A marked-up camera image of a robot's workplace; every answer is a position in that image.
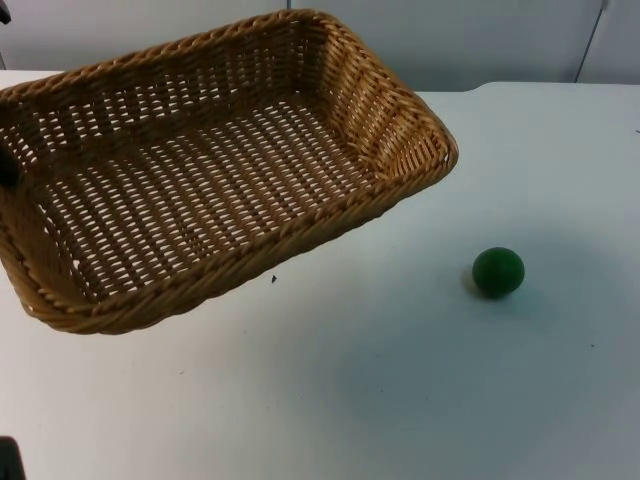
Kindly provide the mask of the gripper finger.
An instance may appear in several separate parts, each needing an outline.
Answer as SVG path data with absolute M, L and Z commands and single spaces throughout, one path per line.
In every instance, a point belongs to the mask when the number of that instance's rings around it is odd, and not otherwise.
M 0 148 L 0 184 L 12 189 L 18 183 L 18 164 L 12 155 L 4 148 Z

